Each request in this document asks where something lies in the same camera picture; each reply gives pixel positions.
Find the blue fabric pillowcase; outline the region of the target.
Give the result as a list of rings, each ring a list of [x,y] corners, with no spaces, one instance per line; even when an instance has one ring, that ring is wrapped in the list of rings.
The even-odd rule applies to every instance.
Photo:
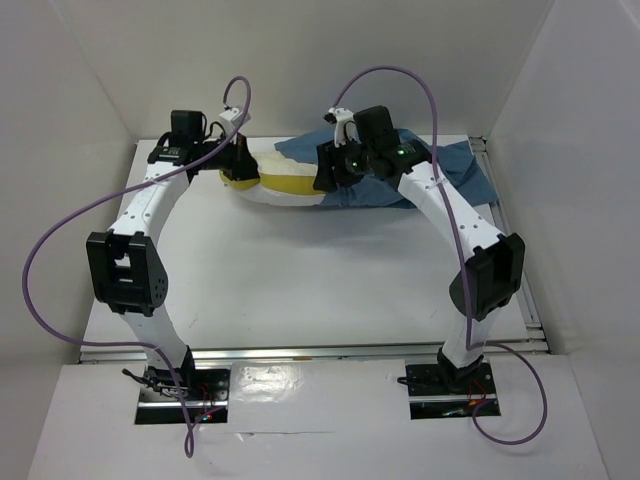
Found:
[[[274,145],[276,151],[299,163],[316,166],[316,147],[331,141],[330,131],[314,131]],[[446,178],[473,207],[491,204],[499,197],[481,170],[469,141],[438,145],[438,164]],[[415,206],[382,180],[367,176],[353,186],[328,193],[322,207],[415,209]]]

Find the cream quilted pillow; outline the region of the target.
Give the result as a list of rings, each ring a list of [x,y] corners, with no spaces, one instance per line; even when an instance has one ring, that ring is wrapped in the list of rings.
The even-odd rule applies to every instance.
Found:
[[[246,180],[233,180],[224,172],[221,181],[240,197],[279,207],[320,205],[327,196],[314,188],[318,167],[286,157],[278,151],[255,152],[257,173]]]

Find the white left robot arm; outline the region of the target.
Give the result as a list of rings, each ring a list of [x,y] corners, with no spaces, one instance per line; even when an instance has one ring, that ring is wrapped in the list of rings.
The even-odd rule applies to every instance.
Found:
[[[97,301],[129,325],[143,343],[147,370],[139,383],[164,389],[176,399],[197,388],[192,352],[176,333],[164,305],[169,277],[156,244],[179,198],[202,170],[218,170],[231,180],[255,184],[257,162],[239,129],[249,114],[228,107],[212,128],[200,111],[174,110],[171,129],[148,156],[143,188],[105,232],[89,235],[86,249]]]

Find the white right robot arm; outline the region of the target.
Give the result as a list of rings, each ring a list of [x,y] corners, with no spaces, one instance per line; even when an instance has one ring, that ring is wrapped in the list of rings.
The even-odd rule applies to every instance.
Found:
[[[460,391],[483,360],[495,315],[521,287],[524,241],[487,222],[451,184],[436,144],[401,140],[386,107],[332,107],[324,119],[334,133],[317,148],[315,189],[329,193],[375,177],[410,201],[454,249],[459,271],[448,292],[457,317],[429,381]]]

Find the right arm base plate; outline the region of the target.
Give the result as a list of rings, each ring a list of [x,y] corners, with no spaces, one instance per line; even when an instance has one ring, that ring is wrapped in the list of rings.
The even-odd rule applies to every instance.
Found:
[[[406,365],[396,382],[407,390],[412,420],[470,418],[477,406],[478,417],[501,415],[493,371],[486,361],[452,385],[445,384],[433,363]]]

